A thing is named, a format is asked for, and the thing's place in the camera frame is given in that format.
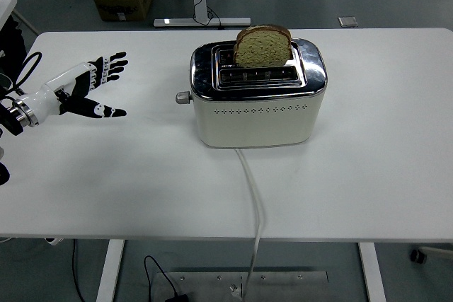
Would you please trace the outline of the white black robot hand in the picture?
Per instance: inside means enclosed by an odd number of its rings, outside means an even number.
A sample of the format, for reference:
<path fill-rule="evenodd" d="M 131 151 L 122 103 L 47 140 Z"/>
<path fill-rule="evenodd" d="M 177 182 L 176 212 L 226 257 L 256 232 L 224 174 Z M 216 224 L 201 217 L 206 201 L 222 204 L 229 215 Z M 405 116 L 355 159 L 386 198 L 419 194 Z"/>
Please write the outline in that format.
<path fill-rule="evenodd" d="M 123 109 L 101 104 L 87 98 L 87 95 L 110 81 L 118 80 L 128 64 L 126 56 L 126 52 L 118 52 L 77 64 L 21 100 L 31 109 L 39 124 L 50 115 L 66 112 L 96 119 L 124 117 L 127 113 Z"/>

